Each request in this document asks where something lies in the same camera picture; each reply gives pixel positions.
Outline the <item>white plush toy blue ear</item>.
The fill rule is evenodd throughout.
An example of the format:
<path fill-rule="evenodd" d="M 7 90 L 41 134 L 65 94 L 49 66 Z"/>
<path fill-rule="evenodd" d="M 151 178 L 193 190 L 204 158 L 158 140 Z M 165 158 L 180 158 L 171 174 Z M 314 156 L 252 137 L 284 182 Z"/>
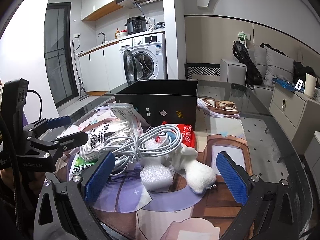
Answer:
<path fill-rule="evenodd" d="M 175 171 L 184 170 L 187 185 L 195 194 L 202 194 L 213 187 L 216 174 L 210 166 L 197 160 L 197 150 L 185 146 L 182 143 L 182 135 L 180 137 L 178 141 L 181 143 L 166 155 L 167 161 Z"/>

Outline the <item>adidas socks plastic bag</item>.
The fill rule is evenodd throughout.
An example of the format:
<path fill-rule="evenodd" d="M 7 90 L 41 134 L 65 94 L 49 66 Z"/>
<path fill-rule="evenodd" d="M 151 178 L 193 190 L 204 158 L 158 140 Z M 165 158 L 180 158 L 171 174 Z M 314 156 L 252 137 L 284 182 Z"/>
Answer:
<path fill-rule="evenodd" d="M 109 103 L 105 116 L 99 126 L 87 131 L 88 141 L 79 151 L 82 159 L 97 159 L 103 147 L 121 146 L 130 138 L 143 134 L 143 128 L 150 126 L 130 103 Z"/>

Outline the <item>red white packet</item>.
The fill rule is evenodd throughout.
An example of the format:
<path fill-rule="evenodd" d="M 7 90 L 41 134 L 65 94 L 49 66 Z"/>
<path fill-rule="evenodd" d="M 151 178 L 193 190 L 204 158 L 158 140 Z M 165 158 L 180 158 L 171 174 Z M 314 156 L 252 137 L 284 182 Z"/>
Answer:
<path fill-rule="evenodd" d="M 196 137 L 195 137 L 195 133 L 192 126 L 185 125 L 185 124 L 174 124 L 174 125 L 177 126 L 181 132 L 182 143 L 187 147 L 195 148 Z M 168 136 L 169 138 L 171 138 L 171 140 L 175 140 L 175 137 L 176 137 L 175 133 L 168 132 Z M 162 133 L 161 135 L 158 135 L 156 137 L 155 141 L 160 144 L 161 142 L 164 141 L 164 139 L 165 139 L 165 134 Z"/>

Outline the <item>green white packet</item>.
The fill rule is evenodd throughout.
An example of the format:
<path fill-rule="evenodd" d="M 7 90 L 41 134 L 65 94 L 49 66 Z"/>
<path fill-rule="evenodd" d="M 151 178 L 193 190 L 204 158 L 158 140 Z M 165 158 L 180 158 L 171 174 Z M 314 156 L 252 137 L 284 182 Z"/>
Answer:
<path fill-rule="evenodd" d="M 97 158 L 85 160 L 80 154 L 76 154 L 71 162 L 71 166 L 69 168 L 69 179 L 71 180 L 74 176 L 78 176 L 82 174 L 89 167 L 95 165 L 97 162 Z"/>

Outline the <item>floor mop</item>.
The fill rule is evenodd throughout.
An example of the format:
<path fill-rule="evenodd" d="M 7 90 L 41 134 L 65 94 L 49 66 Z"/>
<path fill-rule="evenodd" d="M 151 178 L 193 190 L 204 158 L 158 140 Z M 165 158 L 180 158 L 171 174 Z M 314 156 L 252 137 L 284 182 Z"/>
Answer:
<path fill-rule="evenodd" d="M 85 90 L 85 88 L 83 86 L 83 81 L 82 81 L 82 79 L 81 79 L 81 77 L 79 75 L 78 65 L 77 65 L 77 61 L 76 61 L 76 53 L 75 53 L 76 49 L 75 49 L 75 46 L 74 46 L 74 41 L 72 41 L 72 48 L 73 48 L 73 56 L 74 56 L 76 75 L 77 75 L 78 85 L 79 85 L 79 98 L 78 98 L 78 101 L 82 101 L 82 100 L 88 98 L 90 95 Z"/>

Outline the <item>black framed glass door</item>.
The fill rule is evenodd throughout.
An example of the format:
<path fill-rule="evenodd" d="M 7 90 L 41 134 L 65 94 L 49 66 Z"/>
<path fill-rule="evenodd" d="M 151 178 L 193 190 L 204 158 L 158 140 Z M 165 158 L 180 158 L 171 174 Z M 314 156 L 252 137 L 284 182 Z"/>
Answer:
<path fill-rule="evenodd" d="M 49 3 L 44 19 L 44 61 L 56 107 L 79 95 L 70 44 L 71 3 Z"/>

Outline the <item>black storage box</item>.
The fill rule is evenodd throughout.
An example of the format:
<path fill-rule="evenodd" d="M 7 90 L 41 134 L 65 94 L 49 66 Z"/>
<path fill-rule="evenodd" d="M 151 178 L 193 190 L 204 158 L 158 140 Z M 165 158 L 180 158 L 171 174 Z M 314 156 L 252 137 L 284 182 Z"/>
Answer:
<path fill-rule="evenodd" d="M 131 103 L 150 126 L 191 125 L 195 129 L 196 80 L 139 80 L 116 92 L 117 103 Z"/>

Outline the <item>kitchen faucet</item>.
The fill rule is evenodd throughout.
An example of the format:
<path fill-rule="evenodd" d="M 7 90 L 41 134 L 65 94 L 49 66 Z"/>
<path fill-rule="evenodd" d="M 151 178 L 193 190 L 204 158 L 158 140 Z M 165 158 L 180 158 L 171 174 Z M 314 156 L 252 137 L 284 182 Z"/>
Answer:
<path fill-rule="evenodd" d="M 106 42 L 106 36 L 105 36 L 105 34 L 103 33 L 103 32 L 100 32 L 99 34 L 98 34 L 98 37 L 102 37 L 102 43 L 105 43 Z"/>

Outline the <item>blue tray on cabinet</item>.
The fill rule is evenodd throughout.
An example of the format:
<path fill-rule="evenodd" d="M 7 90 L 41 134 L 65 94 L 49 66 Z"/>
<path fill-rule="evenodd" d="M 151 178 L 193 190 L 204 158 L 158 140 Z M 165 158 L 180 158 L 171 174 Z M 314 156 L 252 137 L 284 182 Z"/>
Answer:
<path fill-rule="evenodd" d="M 288 82 L 288 81 L 284 81 L 282 79 L 278 79 L 278 78 L 273 78 L 272 79 L 272 83 L 274 84 L 278 84 L 280 85 L 281 87 L 289 90 L 289 91 L 292 91 L 292 92 L 301 92 L 301 93 L 304 93 L 304 87 L 301 88 L 301 90 L 299 89 L 296 89 L 294 84 Z"/>

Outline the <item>white washing machine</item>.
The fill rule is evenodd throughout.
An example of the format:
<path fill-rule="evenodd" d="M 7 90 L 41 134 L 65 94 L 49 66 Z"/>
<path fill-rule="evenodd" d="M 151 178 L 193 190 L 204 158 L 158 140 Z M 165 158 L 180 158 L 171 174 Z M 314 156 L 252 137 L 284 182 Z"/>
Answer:
<path fill-rule="evenodd" d="M 168 78 L 164 33 L 121 40 L 119 52 L 128 83 Z"/>

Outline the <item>black white patterned rug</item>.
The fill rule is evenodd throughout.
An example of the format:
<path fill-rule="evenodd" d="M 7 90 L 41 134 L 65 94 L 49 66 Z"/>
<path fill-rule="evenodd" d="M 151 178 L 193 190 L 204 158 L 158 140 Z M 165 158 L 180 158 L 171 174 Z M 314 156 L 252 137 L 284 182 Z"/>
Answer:
<path fill-rule="evenodd" d="M 220 65 L 215 63 L 185 63 L 184 72 L 189 80 L 220 80 Z"/>

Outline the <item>grey sofa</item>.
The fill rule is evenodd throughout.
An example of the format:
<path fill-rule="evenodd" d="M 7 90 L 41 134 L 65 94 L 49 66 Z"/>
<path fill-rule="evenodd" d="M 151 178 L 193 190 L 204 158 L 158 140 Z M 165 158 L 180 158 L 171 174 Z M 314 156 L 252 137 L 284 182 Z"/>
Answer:
<path fill-rule="evenodd" d="M 261 43 L 259 46 L 254 45 L 253 48 L 248 49 L 249 56 L 255 66 L 258 68 L 260 74 L 263 77 L 263 83 L 261 85 L 254 86 L 253 93 L 259 98 L 259 100 L 266 106 L 269 107 L 271 104 L 272 94 L 274 90 L 274 83 L 271 81 L 266 81 L 266 49 L 268 47 L 284 56 L 284 52 L 273 48 L 267 43 Z M 317 77 L 319 77 L 319 56 L 311 53 L 304 47 L 299 47 L 297 49 L 297 60 L 301 62 L 304 67 L 311 67 Z M 246 66 L 240 63 L 235 57 L 232 60 L 221 59 L 220 60 L 220 81 L 236 83 L 239 85 L 245 85 L 246 77 Z"/>

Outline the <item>grey sofa cushion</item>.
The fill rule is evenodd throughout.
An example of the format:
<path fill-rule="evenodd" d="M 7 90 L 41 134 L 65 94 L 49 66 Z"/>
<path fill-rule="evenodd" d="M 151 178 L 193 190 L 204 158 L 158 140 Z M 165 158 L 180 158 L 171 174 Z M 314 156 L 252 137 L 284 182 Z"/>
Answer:
<path fill-rule="evenodd" d="M 268 47 L 266 49 L 266 81 L 271 81 L 277 77 L 285 81 L 293 81 L 293 59 L 284 56 Z"/>

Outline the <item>black jacket on sofa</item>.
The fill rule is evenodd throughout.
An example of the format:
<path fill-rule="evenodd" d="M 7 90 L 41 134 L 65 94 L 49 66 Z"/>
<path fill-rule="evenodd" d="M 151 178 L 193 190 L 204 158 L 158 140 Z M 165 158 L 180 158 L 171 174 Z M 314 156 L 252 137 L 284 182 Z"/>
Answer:
<path fill-rule="evenodd" d="M 318 85 L 318 77 L 315 71 L 309 67 L 304 67 L 301 62 L 294 61 L 293 62 L 293 83 L 296 84 L 298 80 L 302 80 L 305 82 L 306 75 L 309 74 L 316 78 L 316 86 Z"/>

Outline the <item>black pressure cooker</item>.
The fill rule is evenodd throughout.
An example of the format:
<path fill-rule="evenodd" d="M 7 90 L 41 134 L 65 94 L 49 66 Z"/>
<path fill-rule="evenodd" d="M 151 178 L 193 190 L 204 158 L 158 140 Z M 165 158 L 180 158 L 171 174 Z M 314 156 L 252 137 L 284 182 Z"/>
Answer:
<path fill-rule="evenodd" d="M 148 21 L 143 16 L 135 16 L 128 18 L 124 24 L 127 29 L 127 34 L 136 34 L 147 31 Z"/>

